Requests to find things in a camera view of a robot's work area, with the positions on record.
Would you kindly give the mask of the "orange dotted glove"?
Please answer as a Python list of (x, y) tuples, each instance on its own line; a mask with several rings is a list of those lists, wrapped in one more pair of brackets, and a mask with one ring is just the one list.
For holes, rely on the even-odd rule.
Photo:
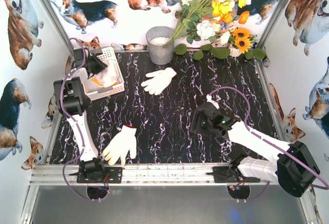
[(107, 68), (91, 78), (92, 82), (99, 87), (111, 87), (119, 84), (119, 68), (115, 60), (103, 61)]

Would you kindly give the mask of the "white plastic storage basket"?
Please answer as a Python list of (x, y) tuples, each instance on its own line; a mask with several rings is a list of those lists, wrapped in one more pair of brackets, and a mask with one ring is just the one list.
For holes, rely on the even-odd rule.
[(97, 57), (107, 67), (83, 83), (85, 94), (92, 101), (124, 91), (124, 80), (113, 47), (102, 48), (102, 54)]

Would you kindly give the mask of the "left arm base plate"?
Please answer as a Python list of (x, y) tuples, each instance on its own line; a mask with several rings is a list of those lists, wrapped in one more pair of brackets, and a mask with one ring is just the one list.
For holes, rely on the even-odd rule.
[(106, 166), (81, 167), (77, 174), (77, 183), (121, 183), (122, 167)]

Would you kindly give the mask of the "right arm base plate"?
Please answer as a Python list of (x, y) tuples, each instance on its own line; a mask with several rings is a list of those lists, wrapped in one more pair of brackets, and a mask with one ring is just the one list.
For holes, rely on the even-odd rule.
[(260, 179), (243, 176), (236, 166), (229, 163), (217, 163), (211, 170), (205, 173), (212, 176), (215, 183), (259, 183)]

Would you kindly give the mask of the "cream knit glove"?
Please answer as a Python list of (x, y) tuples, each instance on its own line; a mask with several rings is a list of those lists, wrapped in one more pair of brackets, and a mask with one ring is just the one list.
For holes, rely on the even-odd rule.
[(148, 79), (143, 81), (141, 86), (149, 94), (157, 96), (169, 86), (176, 74), (176, 71), (171, 67), (167, 67), (164, 70), (147, 73), (145, 76)]

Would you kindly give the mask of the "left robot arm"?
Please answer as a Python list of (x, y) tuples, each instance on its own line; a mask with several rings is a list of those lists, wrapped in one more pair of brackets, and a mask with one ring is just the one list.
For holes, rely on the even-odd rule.
[(99, 157), (87, 124), (87, 109), (90, 98), (84, 90), (91, 71), (88, 63), (96, 63), (96, 68), (104, 69), (105, 65), (89, 50), (82, 46), (75, 53), (82, 59), (75, 60), (70, 72), (62, 80), (54, 81), (54, 96), (60, 114), (69, 123), (78, 146), (79, 154), (72, 162), (79, 161), (78, 183), (98, 183), (105, 178), (105, 167)]

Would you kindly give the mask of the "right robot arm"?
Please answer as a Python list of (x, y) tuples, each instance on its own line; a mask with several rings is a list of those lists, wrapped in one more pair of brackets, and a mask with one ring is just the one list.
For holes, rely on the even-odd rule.
[(236, 116), (222, 115), (214, 102), (206, 102), (194, 111), (190, 131), (227, 139), (261, 155), (262, 160), (243, 156), (233, 166), (246, 178), (278, 183), (294, 197), (301, 197), (320, 174), (304, 143), (288, 143), (265, 135)]

